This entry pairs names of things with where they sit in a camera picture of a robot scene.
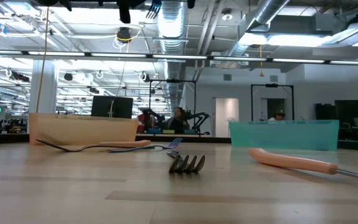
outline pillar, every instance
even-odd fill
[[[40,89],[42,73],[42,60],[34,60],[31,79],[30,107],[29,112],[35,113],[37,109],[38,92]],[[38,113],[55,113],[57,82],[59,78],[58,68],[52,60],[46,60],[44,77],[40,94]]]

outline white door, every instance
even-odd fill
[[[216,98],[215,137],[229,138],[229,122],[239,120],[239,100],[235,98]]]

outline peach plastic handle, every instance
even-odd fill
[[[150,140],[141,140],[134,142],[101,142],[99,145],[111,147],[144,147],[151,143],[152,142]]]
[[[325,174],[336,174],[336,170],[339,169],[336,164],[316,161],[313,159],[273,154],[257,148],[249,149],[249,155],[256,161],[271,166],[310,170]]]

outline ceiling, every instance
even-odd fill
[[[185,47],[186,54],[195,54],[198,47],[201,32],[203,30],[203,18],[210,4],[210,0],[197,0],[196,7],[187,11],[186,15],[186,38],[188,42]],[[218,23],[213,32],[213,39],[208,46],[207,54],[212,52],[225,52],[229,50],[237,40],[237,28],[241,22],[242,15],[256,8],[258,0],[223,0],[223,8],[231,10],[232,19],[224,21],[221,12]],[[358,1],[341,1],[341,5],[335,1],[291,1],[279,13],[284,16],[313,16],[317,10],[328,7],[324,13],[332,14],[336,10],[348,11],[358,8]],[[0,49],[2,50],[44,50],[45,43],[45,17],[46,7],[38,6],[29,1],[6,1],[0,4],[0,25],[6,28],[6,34],[0,36]],[[49,28],[53,30],[48,35],[47,50],[49,51],[84,51],[84,52],[140,52],[161,53],[158,37],[156,19],[146,19],[147,10],[131,10],[131,25],[124,25],[119,20],[117,9],[106,8],[77,8],[72,12],[64,7],[50,7]],[[128,26],[132,36],[129,45],[120,44],[115,40],[115,33],[120,27]],[[318,49],[311,47],[288,47],[276,45],[263,45],[260,49],[249,47],[247,54],[251,57],[283,57],[283,58],[322,58],[326,52],[332,49]],[[358,57],[358,49],[344,47],[338,55],[330,55],[330,58],[355,59]],[[10,70],[32,76],[32,59],[24,58],[0,58],[0,84],[24,84],[30,83],[13,80],[9,74]],[[111,88],[100,88],[104,95],[126,95],[135,98],[134,116],[139,112],[137,108],[148,105],[149,84],[143,82],[139,75],[146,73],[151,78],[164,79],[164,63],[156,62],[101,62],[95,60],[56,60],[60,69],[58,85],[85,85],[91,82],[93,85],[111,86]],[[250,63],[247,68],[259,68],[260,63]],[[285,63],[266,63],[264,68],[277,68],[285,70]],[[66,81],[66,73],[87,74],[90,79]],[[118,90],[117,86],[130,86],[131,90]],[[164,83],[158,87],[164,89]],[[0,86],[0,104],[5,101],[10,106],[8,111],[14,114],[22,114],[28,110],[29,86]],[[152,108],[158,113],[170,114],[169,99],[165,92],[157,89],[154,94]],[[68,110],[76,114],[89,114],[91,108],[91,97],[88,88],[59,88],[57,110]]]

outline table surface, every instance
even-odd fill
[[[358,223],[358,179],[265,166],[228,144],[178,150],[205,155],[204,169],[169,174],[161,150],[0,144],[0,223]],[[358,172],[358,151],[280,152]]]

